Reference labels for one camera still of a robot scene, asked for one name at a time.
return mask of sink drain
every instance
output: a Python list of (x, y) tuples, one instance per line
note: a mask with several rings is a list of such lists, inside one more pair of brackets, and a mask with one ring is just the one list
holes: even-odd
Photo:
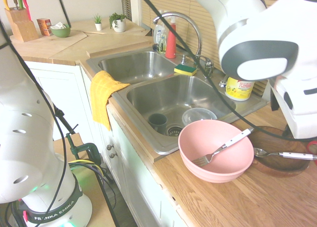
[(178, 136), (181, 131), (182, 131), (181, 127), (174, 126), (168, 130), (167, 134), (169, 136)]

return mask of fork handle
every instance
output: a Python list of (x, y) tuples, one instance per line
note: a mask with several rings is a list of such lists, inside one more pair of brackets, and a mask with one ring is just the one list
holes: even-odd
[(222, 145), (222, 149), (226, 149), (229, 146), (237, 143), (238, 141), (240, 141), (241, 139), (243, 139), (244, 137), (248, 136), (249, 134), (251, 134), (251, 132), (254, 130), (254, 128), (250, 127), (246, 130), (243, 130), (240, 134), (238, 134), (237, 136), (234, 136), (232, 139), (230, 139), (228, 142), (226, 142), (224, 145)]
[(278, 155), (289, 159), (317, 160), (317, 155), (313, 154), (279, 152)]

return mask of white cabinet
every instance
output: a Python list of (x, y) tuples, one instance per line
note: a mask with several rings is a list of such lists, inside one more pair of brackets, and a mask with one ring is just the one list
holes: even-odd
[(113, 143), (121, 159), (124, 178), (125, 201), (139, 227), (185, 227), (179, 214), (169, 203), (160, 185), (127, 139), (122, 128), (109, 113)]
[[(57, 108), (64, 112), (64, 118), (74, 127), (84, 143), (101, 145), (100, 134), (96, 134), (89, 99), (85, 89), (80, 66), (67, 66), (40, 62), (26, 62), (38, 83), (50, 96)], [(63, 135), (68, 133), (58, 121)], [(53, 139), (60, 139), (57, 126), (54, 126)]]
[[(84, 143), (95, 143), (139, 227), (185, 227), (108, 110), (111, 131), (92, 119), (91, 81), (80, 66), (27, 62), (39, 84)], [(68, 131), (60, 123), (63, 134)], [(54, 139), (59, 139), (54, 129)]]

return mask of green sponge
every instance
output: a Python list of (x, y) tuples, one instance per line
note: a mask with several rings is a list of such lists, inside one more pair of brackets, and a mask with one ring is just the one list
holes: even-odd
[(174, 68), (174, 72), (185, 74), (187, 76), (193, 76), (197, 72), (197, 69), (179, 64), (178, 66)]

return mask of dish towel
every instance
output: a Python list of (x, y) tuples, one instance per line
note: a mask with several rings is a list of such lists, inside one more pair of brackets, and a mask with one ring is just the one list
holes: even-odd
[(115, 81), (106, 71), (98, 72), (90, 85), (90, 99), (93, 120), (103, 124), (110, 131), (110, 123), (106, 105), (112, 93), (119, 91), (129, 84)]

